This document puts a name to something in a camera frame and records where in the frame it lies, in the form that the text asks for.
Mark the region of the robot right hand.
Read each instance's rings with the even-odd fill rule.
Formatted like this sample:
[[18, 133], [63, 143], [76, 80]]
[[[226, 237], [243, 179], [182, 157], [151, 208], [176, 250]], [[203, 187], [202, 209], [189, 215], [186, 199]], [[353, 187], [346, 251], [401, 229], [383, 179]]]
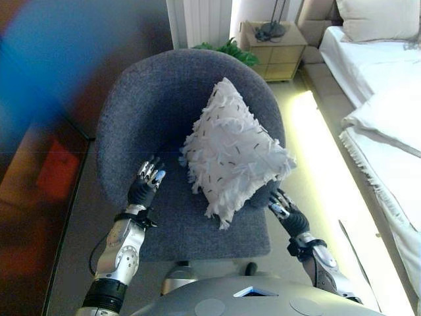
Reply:
[[305, 215], [299, 210], [295, 202], [280, 188], [271, 191], [269, 210], [273, 212], [290, 237], [296, 238], [310, 230]]

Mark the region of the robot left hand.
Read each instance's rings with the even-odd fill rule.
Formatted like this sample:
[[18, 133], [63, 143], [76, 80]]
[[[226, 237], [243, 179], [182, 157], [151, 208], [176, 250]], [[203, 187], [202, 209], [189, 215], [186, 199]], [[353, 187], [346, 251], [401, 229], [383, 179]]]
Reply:
[[160, 157], [152, 155], [144, 161], [128, 191], [128, 205], [142, 205], [148, 208], [166, 175]]

